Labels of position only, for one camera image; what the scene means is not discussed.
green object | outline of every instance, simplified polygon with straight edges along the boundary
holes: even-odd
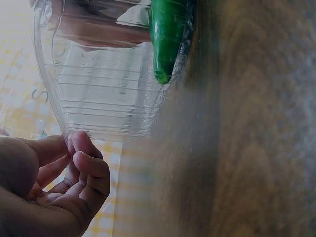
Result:
[[[161,84],[171,80],[186,24],[187,0],[152,0],[149,12],[154,48],[154,75]]]

hand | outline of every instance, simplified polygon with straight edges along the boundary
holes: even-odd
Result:
[[[68,166],[64,180],[44,192]],[[110,172],[84,132],[0,138],[0,236],[81,236],[110,192]]]

checkered cloth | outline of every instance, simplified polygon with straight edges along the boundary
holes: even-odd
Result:
[[[0,134],[39,139],[60,134],[40,79],[31,42],[28,0],[0,8]],[[94,141],[111,170],[110,196],[84,236],[113,236],[121,143]],[[64,173],[47,188],[63,179]]]

wood grain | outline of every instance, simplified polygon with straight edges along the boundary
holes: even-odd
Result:
[[[316,1],[198,0],[186,72],[123,148],[152,181],[128,235],[316,236],[315,151]]]

plastic container lid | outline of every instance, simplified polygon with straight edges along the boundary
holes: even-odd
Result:
[[[148,133],[169,85],[153,75],[149,2],[37,0],[34,46],[64,134],[129,141]]]

